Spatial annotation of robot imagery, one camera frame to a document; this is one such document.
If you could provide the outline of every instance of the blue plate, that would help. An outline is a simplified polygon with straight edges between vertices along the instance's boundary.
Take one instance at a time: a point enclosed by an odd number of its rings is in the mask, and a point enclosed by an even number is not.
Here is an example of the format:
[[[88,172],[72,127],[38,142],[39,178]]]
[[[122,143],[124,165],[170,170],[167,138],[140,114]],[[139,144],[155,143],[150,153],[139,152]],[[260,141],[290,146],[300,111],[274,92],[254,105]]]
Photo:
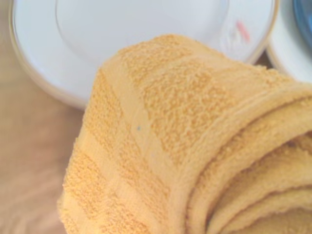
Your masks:
[[[312,0],[293,0],[293,12],[299,31],[312,50]]]

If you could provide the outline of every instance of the rolled towel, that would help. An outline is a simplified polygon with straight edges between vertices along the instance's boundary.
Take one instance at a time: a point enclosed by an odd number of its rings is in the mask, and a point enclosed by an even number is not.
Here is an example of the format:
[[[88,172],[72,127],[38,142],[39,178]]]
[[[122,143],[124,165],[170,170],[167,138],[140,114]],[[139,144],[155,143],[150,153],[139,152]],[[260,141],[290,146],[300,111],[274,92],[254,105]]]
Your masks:
[[[124,48],[97,73],[61,220],[68,234],[311,233],[311,132],[310,84],[178,35]]]

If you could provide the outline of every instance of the plate rim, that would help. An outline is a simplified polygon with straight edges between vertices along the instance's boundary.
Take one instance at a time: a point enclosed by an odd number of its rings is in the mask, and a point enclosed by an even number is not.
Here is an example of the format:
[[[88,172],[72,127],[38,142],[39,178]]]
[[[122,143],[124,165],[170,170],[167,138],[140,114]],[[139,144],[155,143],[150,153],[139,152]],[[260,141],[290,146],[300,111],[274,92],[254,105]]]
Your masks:
[[[278,53],[276,52],[274,46],[272,46],[272,43],[270,42],[269,40],[269,43],[267,45],[267,48],[266,48],[266,54],[272,64],[272,66],[279,70],[281,73],[287,75],[287,76],[290,76],[292,77],[293,79],[296,79],[294,77],[294,75],[291,73],[290,70],[288,70],[286,67],[286,65],[283,65],[283,63],[280,61],[280,59],[278,58]]]
[[[19,48],[16,31],[15,31],[15,19],[14,19],[15,1],[16,0],[10,0],[10,4],[9,4],[9,14],[8,14],[9,15],[9,32],[10,32],[11,44],[15,52],[15,55],[19,61],[19,64],[27,73],[27,75],[30,77],[30,79],[37,86],[39,86],[44,92],[51,95],[58,101],[63,102],[71,107],[74,107],[80,110],[85,110],[87,103],[83,99],[78,98],[72,94],[69,94],[68,92],[60,88],[57,88],[53,84],[49,83],[42,75],[40,75],[38,71],[36,71],[36,69],[26,59],[26,56],[24,55],[22,50]],[[256,62],[256,60],[264,52],[265,48],[269,45],[269,37],[275,25],[278,9],[280,6],[280,0],[272,0],[272,1],[273,1],[274,6],[273,6],[273,15],[272,15],[270,26],[268,27],[267,32],[263,36],[260,43],[254,49],[253,53],[246,59],[246,61],[244,61],[245,63]]]

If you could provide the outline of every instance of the plate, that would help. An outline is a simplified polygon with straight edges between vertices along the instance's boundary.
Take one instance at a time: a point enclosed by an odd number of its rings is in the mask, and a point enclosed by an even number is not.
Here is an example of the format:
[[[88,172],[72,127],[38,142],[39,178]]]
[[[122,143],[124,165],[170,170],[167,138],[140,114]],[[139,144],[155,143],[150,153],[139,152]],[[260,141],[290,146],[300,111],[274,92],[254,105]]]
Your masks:
[[[302,37],[312,50],[312,1],[293,0],[293,13]]]
[[[161,34],[186,35],[232,59],[254,62],[277,6],[277,0],[13,0],[11,38],[40,87],[83,109],[105,60]]]
[[[296,25],[292,0],[280,1],[267,54],[273,66],[283,73],[312,82],[312,52]]]

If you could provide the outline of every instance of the table surface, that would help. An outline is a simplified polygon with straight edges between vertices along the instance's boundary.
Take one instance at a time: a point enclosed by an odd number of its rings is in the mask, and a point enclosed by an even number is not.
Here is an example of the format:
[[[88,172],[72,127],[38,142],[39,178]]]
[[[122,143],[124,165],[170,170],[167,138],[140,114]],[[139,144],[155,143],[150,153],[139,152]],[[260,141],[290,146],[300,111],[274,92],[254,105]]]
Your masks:
[[[64,234],[56,200],[83,112],[55,100],[21,69],[0,0],[0,233]],[[259,64],[271,67],[265,54]]]

